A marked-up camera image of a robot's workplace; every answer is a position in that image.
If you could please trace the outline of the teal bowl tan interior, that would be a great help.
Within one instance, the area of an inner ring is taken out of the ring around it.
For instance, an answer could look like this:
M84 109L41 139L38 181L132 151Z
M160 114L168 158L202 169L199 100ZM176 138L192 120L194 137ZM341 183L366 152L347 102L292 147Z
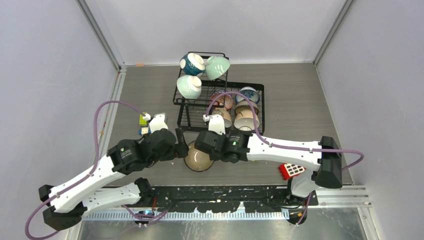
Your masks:
M184 158L185 165L194 172L204 172L212 167L214 161L207 153L195 148L195 142L188 144L188 155Z

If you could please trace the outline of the mint green bowl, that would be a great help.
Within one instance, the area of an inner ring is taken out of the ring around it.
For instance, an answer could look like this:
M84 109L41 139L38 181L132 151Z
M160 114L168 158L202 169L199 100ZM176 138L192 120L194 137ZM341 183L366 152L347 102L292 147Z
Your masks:
M205 72L209 80L215 80L228 71L231 62L223 57L212 55L206 60Z

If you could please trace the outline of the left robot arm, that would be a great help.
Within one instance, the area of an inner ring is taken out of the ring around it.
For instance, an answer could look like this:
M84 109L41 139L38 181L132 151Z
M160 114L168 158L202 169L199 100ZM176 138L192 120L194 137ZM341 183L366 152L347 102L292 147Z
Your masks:
M176 128L175 133L163 128L140 139L123 139L96 165L73 179L58 186L45 184L39 188L40 199L51 200L42 213L44 223L61 231L93 212L122 205L148 207L155 192L147 179L141 177L117 188L106 188L106 185L159 161L185 158L188 151L181 128Z

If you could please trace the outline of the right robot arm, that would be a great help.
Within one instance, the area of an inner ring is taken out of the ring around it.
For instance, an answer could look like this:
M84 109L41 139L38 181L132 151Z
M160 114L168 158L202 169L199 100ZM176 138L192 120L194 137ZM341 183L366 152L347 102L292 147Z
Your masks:
M292 178L285 192L291 205L299 205L319 187L339 189L343 185L340 148L329 136L301 142L240 130L231 130L228 134L204 130L197 136L194 147L213 161L273 161L303 167L304 172Z

